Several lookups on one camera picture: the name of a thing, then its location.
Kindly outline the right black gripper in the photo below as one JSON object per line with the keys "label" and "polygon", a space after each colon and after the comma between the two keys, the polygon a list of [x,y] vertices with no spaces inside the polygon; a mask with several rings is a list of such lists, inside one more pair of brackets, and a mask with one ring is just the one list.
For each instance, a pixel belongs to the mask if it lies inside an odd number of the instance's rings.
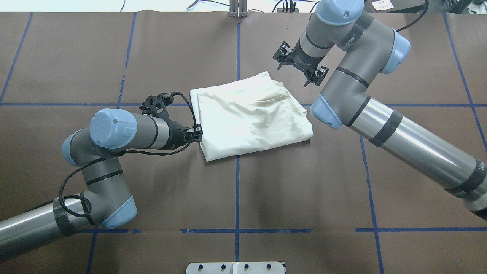
{"label": "right black gripper", "polygon": [[294,49],[290,48],[287,42],[282,42],[278,50],[273,55],[273,60],[278,62],[277,70],[285,66],[295,65],[298,69],[303,70],[306,76],[306,82],[303,87],[307,87],[309,84],[320,86],[329,72],[329,68],[320,66],[319,63],[323,60],[324,56],[311,57],[304,52],[300,42],[297,42]]}

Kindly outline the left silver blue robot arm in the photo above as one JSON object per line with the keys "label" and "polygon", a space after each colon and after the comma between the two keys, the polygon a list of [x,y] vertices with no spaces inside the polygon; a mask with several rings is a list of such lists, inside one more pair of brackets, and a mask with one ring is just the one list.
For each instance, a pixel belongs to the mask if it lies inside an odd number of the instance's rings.
{"label": "left silver blue robot arm", "polygon": [[167,114],[98,111],[89,127],[76,131],[62,145],[64,158],[82,172],[87,190],[64,195],[64,180],[51,202],[2,221],[1,262],[96,224],[115,229],[131,221],[137,208],[118,158],[129,153],[152,155],[153,150],[176,154],[201,140],[202,125],[184,127]]}

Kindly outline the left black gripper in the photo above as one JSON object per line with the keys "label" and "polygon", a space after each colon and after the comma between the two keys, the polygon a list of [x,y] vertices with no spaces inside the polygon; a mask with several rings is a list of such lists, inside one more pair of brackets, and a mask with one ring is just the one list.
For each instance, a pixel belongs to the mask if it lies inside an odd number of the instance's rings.
{"label": "left black gripper", "polygon": [[184,127],[176,121],[169,120],[169,138],[167,140],[167,149],[174,150],[188,143],[202,142],[202,125],[196,124],[192,128]]}

